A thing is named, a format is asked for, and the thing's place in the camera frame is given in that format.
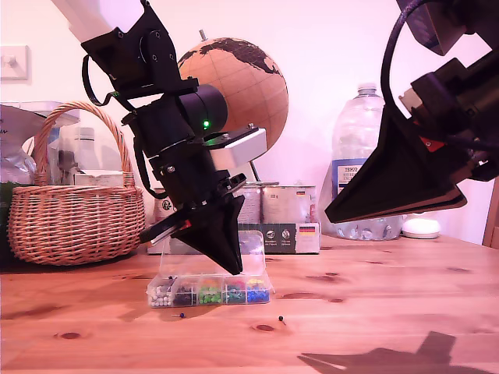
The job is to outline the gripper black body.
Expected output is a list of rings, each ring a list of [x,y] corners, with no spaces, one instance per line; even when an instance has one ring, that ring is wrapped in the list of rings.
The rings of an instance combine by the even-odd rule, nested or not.
[[[232,177],[226,170],[216,170],[210,151],[198,142],[172,146],[151,158],[150,163],[154,176],[165,188],[164,194],[152,195],[158,199],[168,197],[176,212],[142,231],[142,243],[190,227],[190,221],[200,221],[221,208],[225,197],[233,196],[246,183],[243,174]]]

